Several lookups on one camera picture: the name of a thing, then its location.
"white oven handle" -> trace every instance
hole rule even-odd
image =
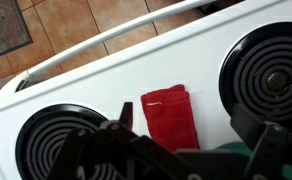
[[[38,65],[30,68],[27,71],[24,71],[10,80],[4,87],[0,90],[0,98],[7,95],[13,94],[16,92],[17,87],[22,83],[28,81],[30,78],[39,75],[41,72],[53,67],[54,65],[61,63],[93,46],[102,43],[108,39],[111,39],[115,36],[123,34],[127,31],[145,25],[147,23],[153,22],[155,20],[178,14],[189,9],[193,9],[198,6],[202,6],[216,0],[187,0],[181,1],[180,3],[173,4],[171,6],[159,9],[152,13],[146,14],[144,16],[133,19],[129,22],[121,24],[113,29],[105,31],[101,34],[98,34],[90,39],[87,39],[71,48],[62,51],[55,56],[39,63]]]

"white stovetop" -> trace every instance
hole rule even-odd
[[[73,103],[117,119],[123,103],[130,101],[133,130],[148,134],[140,96],[175,84],[184,84],[190,93],[203,149],[238,141],[219,97],[223,60],[252,30],[292,21],[291,9],[292,0],[248,0],[1,99],[0,179],[20,178],[15,142],[22,125],[39,109]]]

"red towel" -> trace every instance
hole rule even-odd
[[[142,95],[141,101],[154,141],[171,152],[199,149],[189,94],[184,85],[149,92]]]

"burner center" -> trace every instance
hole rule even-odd
[[[287,75],[282,72],[274,72],[268,76],[267,86],[273,91],[281,91],[287,85]]]

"green object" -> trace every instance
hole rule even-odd
[[[241,142],[225,144],[216,149],[230,150],[232,152],[242,154],[248,157],[251,157],[253,155],[253,152],[244,143]],[[292,166],[284,165],[282,175],[286,179],[292,179]]]

